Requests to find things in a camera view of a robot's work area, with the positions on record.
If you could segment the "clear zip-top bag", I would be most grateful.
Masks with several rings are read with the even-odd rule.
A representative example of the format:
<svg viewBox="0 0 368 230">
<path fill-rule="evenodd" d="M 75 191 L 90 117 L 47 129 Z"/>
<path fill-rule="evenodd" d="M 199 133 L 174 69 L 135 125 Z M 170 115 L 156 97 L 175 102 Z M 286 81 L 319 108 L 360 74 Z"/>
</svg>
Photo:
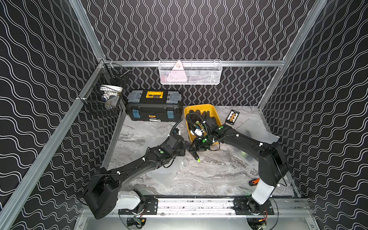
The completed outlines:
<svg viewBox="0 0 368 230">
<path fill-rule="evenodd" d="M 261 120 L 248 119 L 236 129 L 238 132 L 261 142 L 278 142 L 279 136 L 267 131 Z"/>
<path fill-rule="evenodd" d="M 149 172 L 148 175 L 164 188 L 170 188 L 176 174 L 186 166 L 186 157 L 176 157 L 175 160 L 170 161 L 167 165 L 159 169 Z"/>
</svg>

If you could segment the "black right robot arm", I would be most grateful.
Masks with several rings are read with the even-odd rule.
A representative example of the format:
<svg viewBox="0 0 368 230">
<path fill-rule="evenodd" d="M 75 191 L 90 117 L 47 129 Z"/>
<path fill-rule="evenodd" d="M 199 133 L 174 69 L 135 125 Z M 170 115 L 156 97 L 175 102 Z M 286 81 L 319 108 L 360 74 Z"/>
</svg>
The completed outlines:
<svg viewBox="0 0 368 230">
<path fill-rule="evenodd" d="M 228 125 L 214 125 L 206 129 L 204 137 L 197 137 L 188 151 L 197 156 L 199 151 L 206 151 L 216 142 L 233 146 L 258 161 L 259 182 L 248 197 L 245 210 L 253 214 L 262 213 L 269 198 L 279 182 L 288 172 L 288 163 L 280 144 L 268 144 L 250 138 Z"/>
</svg>

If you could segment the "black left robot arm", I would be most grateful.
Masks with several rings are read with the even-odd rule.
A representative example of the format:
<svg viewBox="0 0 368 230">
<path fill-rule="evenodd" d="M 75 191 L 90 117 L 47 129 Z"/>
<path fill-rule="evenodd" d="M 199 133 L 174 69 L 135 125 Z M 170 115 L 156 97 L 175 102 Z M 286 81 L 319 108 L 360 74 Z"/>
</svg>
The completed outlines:
<svg viewBox="0 0 368 230">
<path fill-rule="evenodd" d="M 148 147 L 145 154 L 124 166 L 96 171 L 82 198 L 94 215 L 102 219 L 114 210 L 127 209 L 133 214 L 144 210 L 146 198 L 139 191 L 124 192 L 121 188 L 141 175 L 159 169 L 176 157 L 184 157 L 191 144 L 178 134 L 171 134 L 162 144 Z"/>
</svg>

